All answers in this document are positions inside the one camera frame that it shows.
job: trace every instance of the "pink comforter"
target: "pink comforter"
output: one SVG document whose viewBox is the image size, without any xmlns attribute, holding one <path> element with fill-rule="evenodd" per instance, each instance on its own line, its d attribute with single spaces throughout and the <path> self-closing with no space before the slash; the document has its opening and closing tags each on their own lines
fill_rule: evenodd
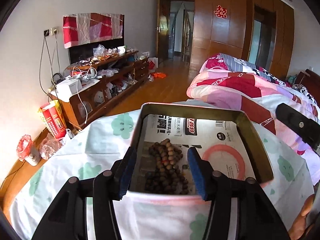
<svg viewBox="0 0 320 240">
<path fill-rule="evenodd" d="M 215 59 L 215 56 L 211 57 L 204 63 L 189 86 L 187 95 L 219 108 L 246 112 L 251 121 L 268 129 L 306 160 L 315 185 L 320 179 L 319 156 L 297 134 L 276 119 L 275 110 L 279 104 L 285 103 L 320 123 L 319 107 L 300 92 L 271 83 L 254 73 L 232 72 L 226 70 L 226 67 L 222 69 L 223 58 L 219 57 L 219 65 L 212 63 Z M 245 61 L 242 64 L 243 69 L 246 69 Z"/>
</svg>

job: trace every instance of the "white bedsheet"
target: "white bedsheet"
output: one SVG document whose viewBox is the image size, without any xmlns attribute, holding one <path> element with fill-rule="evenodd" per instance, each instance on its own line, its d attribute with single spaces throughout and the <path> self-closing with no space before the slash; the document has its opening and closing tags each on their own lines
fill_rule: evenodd
<svg viewBox="0 0 320 240">
<path fill-rule="evenodd" d="M 180 103 L 212 107 L 196 100 Z M 51 201 L 70 177 L 93 178 L 124 156 L 139 112 L 102 117 L 92 122 L 31 178 L 10 208 L 12 226 L 22 239 L 32 238 Z M 254 127 L 266 148 L 275 177 L 264 191 L 289 229 L 305 199 L 313 194 L 306 162 L 267 129 L 256 123 Z M 114 207 L 122 239 L 193 240 L 202 239 L 210 203 L 146 204 L 128 192 L 121 201 L 114 201 Z M 87 201 L 87 228 L 88 239 L 95 239 L 92 199 Z"/>
</svg>

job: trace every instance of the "red paper cutout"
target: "red paper cutout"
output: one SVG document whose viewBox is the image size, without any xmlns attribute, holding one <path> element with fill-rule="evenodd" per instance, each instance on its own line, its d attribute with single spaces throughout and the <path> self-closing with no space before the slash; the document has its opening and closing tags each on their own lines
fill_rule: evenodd
<svg viewBox="0 0 320 240">
<path fill-rule="evenodd" d="M 217 6 L 217 10 L 214 11 L 214 13 L 216 14 L 216 16 L 217 16 L 218 18 L 223 18 L 223 19 L 225 19 L 225 18 L 227 17 L 227 9 L 221 7 L 221 5 L 218 5 L 218 6 Z"/>
</svg>

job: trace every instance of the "pink circle graphic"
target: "pink circle graphic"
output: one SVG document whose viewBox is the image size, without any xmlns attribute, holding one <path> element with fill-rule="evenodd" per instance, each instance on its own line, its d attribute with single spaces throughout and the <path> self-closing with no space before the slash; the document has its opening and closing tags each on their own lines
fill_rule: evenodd
<svg viewBox="0 0 320 240">
<path fill-rule="evenodd" d="M 211 146 L 210 148 L 208 148 L 204 152 L 202 159 L 205 161 L 208 161 L 209 157 L 212 154 L 215 154 L 216 152 L 220 152 L 220 151 L 227 152 L 236 159 L 236 161 L 239 164 L 239 174 L 238 174 L 237 179 L 244 180 L 244 174 L 245 174 L 244 160 L 243 160 L 241 154 L 236 149 L 232 148 L 231 146 L 225 145 L 225 144 L 216 144 L 214 146 Z"/>
</svg>

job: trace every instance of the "wall outlet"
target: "wall outlet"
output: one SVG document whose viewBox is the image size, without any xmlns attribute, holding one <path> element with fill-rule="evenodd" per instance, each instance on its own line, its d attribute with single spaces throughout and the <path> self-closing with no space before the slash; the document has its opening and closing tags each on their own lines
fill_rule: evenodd
<svg viewBox="0 0 320 240">
<path fill-rule="evenodd" d="M 58 33 L 58 27 L 53 27 L 53 28 L 50 28 L 48 30 L 45 30 L 43 32 L 43 35 L 45 37 L 48 37 L 48 36 L 53 36 L 53 35 L 56 35 Z"/>
</svg>

